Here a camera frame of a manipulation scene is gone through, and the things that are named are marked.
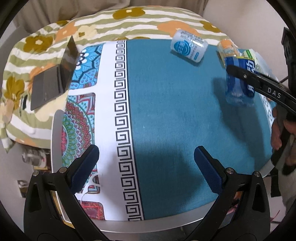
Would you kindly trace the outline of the person's right hand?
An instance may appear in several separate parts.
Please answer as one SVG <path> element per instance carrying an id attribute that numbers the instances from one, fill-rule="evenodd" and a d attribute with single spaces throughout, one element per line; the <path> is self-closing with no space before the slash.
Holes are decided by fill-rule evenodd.
<path id="1" fill-rule="evenodd" d="M 295 170 L 295 116 L 281 105 L 273 108 L 271 128 L 271 162 L 287 173 Z"/>

